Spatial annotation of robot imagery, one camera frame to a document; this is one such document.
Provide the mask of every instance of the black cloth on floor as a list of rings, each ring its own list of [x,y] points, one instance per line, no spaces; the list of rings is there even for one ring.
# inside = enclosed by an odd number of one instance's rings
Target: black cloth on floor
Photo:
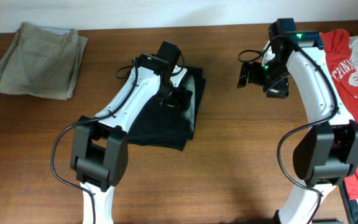
[[[171,108],[162,106],[156,108],[151,103],[147,103],[138,117],[132,124],[128,132],[128,143],[140,146],[160,146],[182,151],[187,140],[193,139],[198,107],[204,93],[205,79],[203,69],[186,67],[187,75],[194,78],[195,102],[193,121],[190,121],[188,114]]]
[[[358,224],[358,204],[356,200],[349,200],[349,195],[347,194],[344,182],[339,185],[339,189],[341,191],[342,199],[345,205],[349,224]]]

